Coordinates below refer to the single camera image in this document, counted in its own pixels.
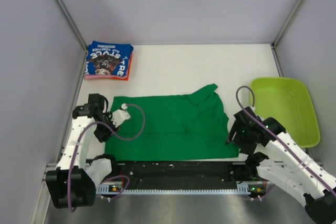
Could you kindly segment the green t-shirt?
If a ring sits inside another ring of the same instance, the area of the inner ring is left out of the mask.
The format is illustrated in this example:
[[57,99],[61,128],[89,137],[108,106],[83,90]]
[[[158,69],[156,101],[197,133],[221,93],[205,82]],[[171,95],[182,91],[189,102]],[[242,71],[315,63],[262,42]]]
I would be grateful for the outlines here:
[[239,149],[226,144],[228,116],[208,84],[183,95],[113,99],[112,110],[129,104],[131,119],[106,142],[104,152],[118,161],[187,161],[236,158]]

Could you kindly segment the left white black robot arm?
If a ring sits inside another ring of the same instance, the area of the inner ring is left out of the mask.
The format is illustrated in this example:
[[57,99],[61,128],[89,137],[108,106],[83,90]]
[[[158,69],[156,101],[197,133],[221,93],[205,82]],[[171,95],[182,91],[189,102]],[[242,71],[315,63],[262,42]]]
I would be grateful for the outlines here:
[[92,206],[101,182],[117,178],[119,168],[113,155],[87,157],[93,140],[106,142],[130,118],[126,104],[113,112],[109,112],[107,106],[107,98],[96,93],[90,94],[87,103],[73,110],[62,156],[55,169],[48,171],[45,177],[55,208],[74,212],[78,207]]

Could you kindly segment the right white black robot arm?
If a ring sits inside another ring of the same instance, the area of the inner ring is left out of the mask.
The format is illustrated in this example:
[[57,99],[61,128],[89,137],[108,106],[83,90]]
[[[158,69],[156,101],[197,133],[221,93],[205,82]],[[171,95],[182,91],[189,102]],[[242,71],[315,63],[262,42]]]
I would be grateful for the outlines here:
[[248,178],[270,181],[292,196],[315,223],[335,222],[335,176],[316,163],[276,119],[251,107],[234,115],[227,142],[247,155]]

